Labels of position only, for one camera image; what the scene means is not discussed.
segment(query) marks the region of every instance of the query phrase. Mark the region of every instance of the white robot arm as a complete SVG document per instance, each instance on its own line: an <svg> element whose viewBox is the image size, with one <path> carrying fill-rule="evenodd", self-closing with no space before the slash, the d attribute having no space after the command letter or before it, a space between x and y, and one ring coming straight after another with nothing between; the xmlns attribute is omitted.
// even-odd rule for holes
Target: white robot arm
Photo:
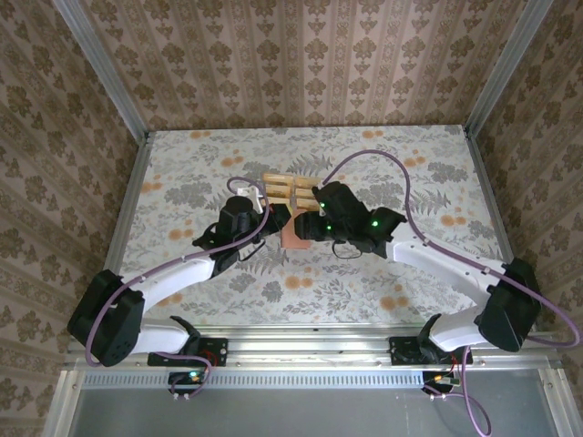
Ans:
<svg viewBox="0 0 583 437"><path fill-rule="evenodd" d="M369 211L344 184L332 182L322 189L314 188L313 192L322 210L303 213L295 219L298 237L348 242L362 253L373 253L388 261L415 266L452 284L475 303L454 314L436 314L427 322L418 343L429 362L440 362L443 357L449 357L451 351L485 341L506 351L520 349L540 311L537 301L519 290L512 290L494 276L434 249L427 241L419 239L401 214L387 208ZM193 245L203 249L221 247L256 229L260 218L261 214L253 210L253 202L239 196L230 198L221 210L219 222L209 227ZM270 218L270 225L266 226L262 236L279 231L290 214L287 207L275 205L271 206ZM499 260L481 259L444 242L432 241L455 254L479 259L487 269L537 290L532 269L520 259L506 265ZM96 336L91 348L93 355L109 366L134 353L196 353L192 349L186 353L189 345L199 339L195 339L193 332L196 330L186 321L174 318L176 326L142 324L142 316L152 306L188 285L221 274L239 259L239 249L242 247L186 260L144 278L139 283L139 291L128 289L119 297L117 306L110 310L110 317L100 325L101 335ZM87 289L68 324L69 332L84 345L96 310L103 306L112 290L121 285L120 277L104 270Z"/></svg>

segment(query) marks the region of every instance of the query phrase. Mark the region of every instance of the gray floor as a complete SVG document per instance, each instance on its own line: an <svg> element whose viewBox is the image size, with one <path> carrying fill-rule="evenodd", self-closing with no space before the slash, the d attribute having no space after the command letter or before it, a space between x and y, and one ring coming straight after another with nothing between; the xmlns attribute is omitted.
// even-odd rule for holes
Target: gray floor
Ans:
<svg viewBox="0 0 583 437"><path fill-rule="evenodd" d="M495 436L557 435L536 371L473 372L471 394ZM206 390L173 401L160 390L83 391L71 437L474 436L462 400L418 390Z"/></svg>

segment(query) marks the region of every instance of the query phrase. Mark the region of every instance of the wall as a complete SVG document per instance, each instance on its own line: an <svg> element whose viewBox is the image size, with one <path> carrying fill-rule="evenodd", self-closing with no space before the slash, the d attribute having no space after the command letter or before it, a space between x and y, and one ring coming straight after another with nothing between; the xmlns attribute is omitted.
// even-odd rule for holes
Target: wall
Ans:
<svg viewBox="0 0 583 437"><path fill-rule="evenodd" d="M478 145L515 255L536 265L543 293L581 326L583 2L551 6ZM562 357L581 408L583 350Z"/></svg>
<svg viewBox="0 0 583 437"><path fill-rule="evenodd" d="M525 1L81 3L162 130L465 123Z"/></svg>
<svg viewBox="0 0 583 437"><path fill-rule="evenodd" d="M0 1L0 435L42 430L136 154L50 1Z"/></svg>

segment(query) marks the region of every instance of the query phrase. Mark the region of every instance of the aluminum frame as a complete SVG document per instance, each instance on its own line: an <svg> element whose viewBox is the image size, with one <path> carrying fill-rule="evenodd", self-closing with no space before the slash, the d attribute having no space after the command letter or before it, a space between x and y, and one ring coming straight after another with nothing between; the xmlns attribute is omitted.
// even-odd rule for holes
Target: aluminum frame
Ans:
<svg viewBox="0 0 583 437"><path fill-rule="evenodd" d="M167 390L170 374L170 371L92 371L86 374L83 387ZM421 389L423 384L422 371L241 371L219 367L213 369L204 390L387 390Z"/></svg>
<svg viewBox="0 0 583 437"><path fill-rule="evenodd" d="M420 329L421 325L381 324L199 327L204 336L230 340L226 368L229 374L253 372L261 376L269 371L318 371L322 374L353 371L355 374L366 372L380 376L388 371L402 371L404 374L410 371L446 371L448 366L392 365L388 338L416 335ZM550 337L552 332L538 335ZM488 343L476 345L472 353L474 364L468 366L470 372L539 370L559 435L581 435L578 433L581 421L577 407L565 374L559 368L560 360L555 350L527 341L516 354L501 351ZM130 356L117 366L95 370L85 363L84 348L72 342L56 387L44 437L68 435L83 381L92 372L166 375L169 371L184 371L184 368L148 367L147 358L146 354Z"/></svg>
<svg viewBox="0 0 583 437"><path fill-rule="evenodd" d="M119 272L123 252L133 221L138 196L148 167L156 133L149 134L148 141L138 152L136 165L128 191L124 197L122 213L107 254L106 266ZM486 204L495 224L496 235L505 259L512 258L512 249L507 240L504 225L497 210L494 194L489 185L484 163L472 135L467 135L467 144L476 166ZM421 324L305 324L263 326L203 326L197 327L202 335L225 337L230 340L230 371L443 371L443 366L393 366L388 351L388 337L414 336ZM538 335L551 337L552 332ZM539 370L541 383L559 435L583 435L578 410L575 405L561 362L555 350L537 343L527 342L518 353L501 351L487 343L472 348L475 364L468 371L516 371ZM130 356L114 368L99 371L122 372L168 372L183 368L147 367L147 355ZM64 370L56 387L43 436L66 436L77 407L80 389L86 374L95 371L85 363L84 348L72 341L66 357Z"/></svg>
<svg viewBox="0 0 583 437"><path fill-rule="evenodd" d="M73 37L95 70L131 135L141 143L148 134L146 123L142 120L106 49L96 36L83 6L79 0L55 0L55 7L71 29Z"/></svg>
<svg viewBox="0 0 583 437"><path fill-rule="evenodd" d="M465 128L472 135L477 136L484 126L552 3L553 0L530 0L525 6L465 122Z"/></svg>

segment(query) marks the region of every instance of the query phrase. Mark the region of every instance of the floral tablecloth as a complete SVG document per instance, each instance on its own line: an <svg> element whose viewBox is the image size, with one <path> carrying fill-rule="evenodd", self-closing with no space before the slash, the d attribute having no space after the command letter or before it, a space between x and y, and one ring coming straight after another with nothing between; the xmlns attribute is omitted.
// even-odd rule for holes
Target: floral tablecloth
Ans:
<svg viewBox="0 0 583 437"><path fill-rule="evenodd" d="M156 133L121 273L132 276L191 250L218 218L231 176L265 172L324 178L364 148L387 150L408 167L414 216L427 234L501 258L460 126L318 127ZM403 210L404 178L392 163L364 156L337 178L369 208ZM418 269L374 255L337 259L329 243L281 248L278 235L247 262L188 287L149 317L195 324L423 322L471 301Z"/></svg>

